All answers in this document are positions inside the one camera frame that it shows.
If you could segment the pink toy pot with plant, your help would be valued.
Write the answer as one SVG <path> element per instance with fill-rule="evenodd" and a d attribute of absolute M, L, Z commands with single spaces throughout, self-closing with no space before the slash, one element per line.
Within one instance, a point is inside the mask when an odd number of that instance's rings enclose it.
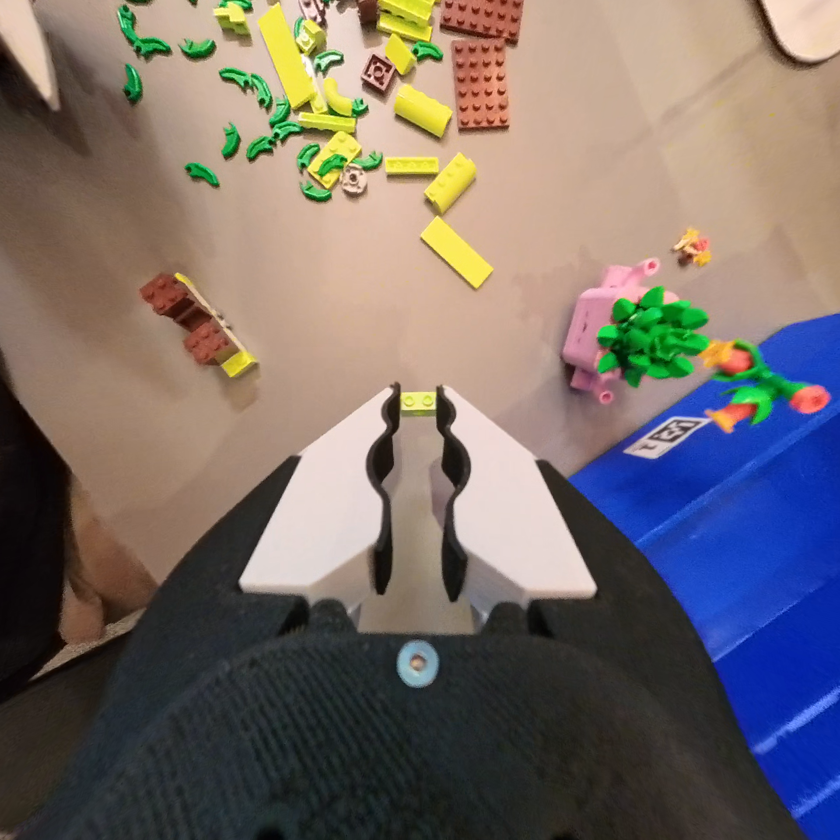
<path fill-rule="evenodd" d="M 570 388 L 608 405 L 615 385 L 685 379 L 702 363 L 713 381 L 728 385 L 726 404 L 706 410 L 726 434 L 765 422 L 777 405 L 801 415 L 828 408 L 832 395 L 824 386 L 776 372 L 757 345 L 706 336 L 707 312 L 657 285 L 659 270 L 656 257 L 610 265 L 598 286 L 580 294 L 560 352 L 571 368 Z"/>

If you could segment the short lime flat tile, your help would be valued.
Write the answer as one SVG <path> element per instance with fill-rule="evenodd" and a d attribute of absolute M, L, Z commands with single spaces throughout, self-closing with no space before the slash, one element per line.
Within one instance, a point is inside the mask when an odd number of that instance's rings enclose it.
<path fill-rule="evenodd" d="M 493 267 L 441 217 L 435 217 L 421 232 L 420 239 L 473 289 L 479 289 Z"/>

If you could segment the white book stand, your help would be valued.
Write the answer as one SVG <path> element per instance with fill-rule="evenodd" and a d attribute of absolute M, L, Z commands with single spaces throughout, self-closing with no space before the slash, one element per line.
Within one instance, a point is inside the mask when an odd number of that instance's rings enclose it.
<path fill-rule="evenodd" d="M 758 1 L 772 36 L 792 60 L 815 66 L 839 54 L 839 1 Z"/>

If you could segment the person's leg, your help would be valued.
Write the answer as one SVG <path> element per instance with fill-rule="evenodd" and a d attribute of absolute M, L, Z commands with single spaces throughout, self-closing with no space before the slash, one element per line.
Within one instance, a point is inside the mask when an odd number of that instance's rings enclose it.
<path fill-rule="evenodd" d="M 70 479 L 59 636 L 94 643 L 107 627 L 144 609 L 159 585 L 99 517 L 79 480 Z"/>

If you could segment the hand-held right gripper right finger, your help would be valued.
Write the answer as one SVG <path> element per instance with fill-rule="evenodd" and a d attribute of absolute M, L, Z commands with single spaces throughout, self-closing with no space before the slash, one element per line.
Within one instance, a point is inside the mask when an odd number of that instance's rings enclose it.
<path fill-rule="evenodd" d="M 484 624 L 503 603 L 592 599 L 595 580 L 535 455 L 453 388 L 440 385 L 436 398 L 453 487 L 442 545 L 449 600 L 464 597 Z"/>

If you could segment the brown and lime brick assembly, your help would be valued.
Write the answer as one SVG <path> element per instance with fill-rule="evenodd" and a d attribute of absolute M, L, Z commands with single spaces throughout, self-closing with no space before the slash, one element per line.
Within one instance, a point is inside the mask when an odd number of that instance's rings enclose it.
<path fill-rule="evenodd" d="M 257 358 L 222 313 L 182 273 L 160 273 L 144 283 L 139 294 L 155 314 L 183 330 L 183 347 L 197 364 L 219 368 L 232 380 L 257 368 Z"/>

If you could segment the pile of assorted toy bricks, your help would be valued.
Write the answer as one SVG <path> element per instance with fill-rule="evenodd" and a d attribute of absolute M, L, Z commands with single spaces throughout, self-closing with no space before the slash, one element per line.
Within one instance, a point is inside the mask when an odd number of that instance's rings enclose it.
<path fill-rule="evenodd" d="M 349 4 L 355 6 L 363 28 L 376 27 L 389 36 L 393 33 L 401 36 L 414 53 L 416 63 L 429 56 L 435 61 L 443 58 L 440 48 L 430 40 L 435 2 L 358 1 Z M 248 35 L 246 15 L 251 9 L 251 2 L 223 1 L 216 2 L 213 12 L 220 27 L 237 35 Z"/>

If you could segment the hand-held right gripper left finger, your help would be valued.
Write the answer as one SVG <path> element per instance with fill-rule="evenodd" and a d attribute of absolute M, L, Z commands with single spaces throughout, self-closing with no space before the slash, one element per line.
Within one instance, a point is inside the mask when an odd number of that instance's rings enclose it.
<path fill-rule="evenodd" d="M 394 464 L 402 389 L 395 382 L 294 459 L 290 479 L 238 579 L 249 594 L 339 602 L 353 625 L 392 575 Z"/>

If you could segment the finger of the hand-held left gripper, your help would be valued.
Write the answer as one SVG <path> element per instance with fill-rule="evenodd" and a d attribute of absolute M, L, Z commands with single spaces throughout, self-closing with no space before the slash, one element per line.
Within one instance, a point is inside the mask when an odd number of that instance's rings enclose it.
<path fill-rule="evenodd" d="M 44 29 L 30 1 L 1 2 L 2 58 L 19 73 L 51 111 L 60 110 L 56 65 Z"/>

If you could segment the large brown studded plate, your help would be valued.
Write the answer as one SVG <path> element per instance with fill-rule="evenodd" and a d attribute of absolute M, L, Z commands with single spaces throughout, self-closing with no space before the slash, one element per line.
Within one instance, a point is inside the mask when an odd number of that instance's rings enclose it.
<path fill-rule="evenodd" d="M 480 38 L 519 41 L 523 1 L 441 1 L 441 29 Z"/>
<path fill-rule="evenodd" d="M 504 38 L 457 38 L 450 46 L 455 116 L 460 132 L 510 126 L 507 42 Z"/>

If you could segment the long lime flat tile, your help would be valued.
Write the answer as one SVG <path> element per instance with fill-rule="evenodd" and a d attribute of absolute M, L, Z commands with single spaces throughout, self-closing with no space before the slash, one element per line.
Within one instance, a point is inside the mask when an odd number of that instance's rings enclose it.
<path fill-rule="evenodd" d="M 259 18 L 258 26 L 291 109 L 300 110 L 316 96 L 317 89 L 279 2 Z"/>

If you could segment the blue plastic bin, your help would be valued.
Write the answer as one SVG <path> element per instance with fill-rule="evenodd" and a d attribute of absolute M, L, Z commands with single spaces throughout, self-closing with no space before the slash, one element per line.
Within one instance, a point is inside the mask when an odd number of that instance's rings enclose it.
<path fill-rule="evenodd" d="M 760 345 L 771 369 L 823 385 L 725 434 L 708 381 L 572 475 L 647 556 L 715 664 L 753 755 L 810 838 L 839 837 L 839 316 Z"/>

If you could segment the small orange flower pieces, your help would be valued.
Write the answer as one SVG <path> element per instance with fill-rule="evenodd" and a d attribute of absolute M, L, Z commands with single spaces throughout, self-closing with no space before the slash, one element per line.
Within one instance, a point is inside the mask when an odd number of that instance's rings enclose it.
<path fill-rule="evenodd" d="M 688 227 L 680 236 L 678 241 L 671 248 L 676 255 L 679 266 L 703 267 L 711 261 L 711 250 L 709 239 L 700 234 L 700 231 Z"/>

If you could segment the lime curved slope brick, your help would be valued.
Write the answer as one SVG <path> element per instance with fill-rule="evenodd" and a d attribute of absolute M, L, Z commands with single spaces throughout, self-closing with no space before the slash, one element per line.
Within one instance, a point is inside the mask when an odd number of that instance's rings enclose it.
<path fill-rule="evenodd" d="M 453 117 L 452 108 L 408 84 L 399 87 L 393 108 L 396 117 L 437 139 L 443 138 Z"/>

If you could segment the lime wide studded plate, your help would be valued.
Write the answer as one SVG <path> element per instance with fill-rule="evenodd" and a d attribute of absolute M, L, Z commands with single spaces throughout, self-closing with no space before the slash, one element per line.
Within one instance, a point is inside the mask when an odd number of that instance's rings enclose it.
<path fill-rule="evenodd" d="M 361 144 L 353 135 L 336 132 L 312 158 L 307 172 L 315 183 L 331 190 L 346 166 L 353 163 L 361 155 L 361 151 Z"/>

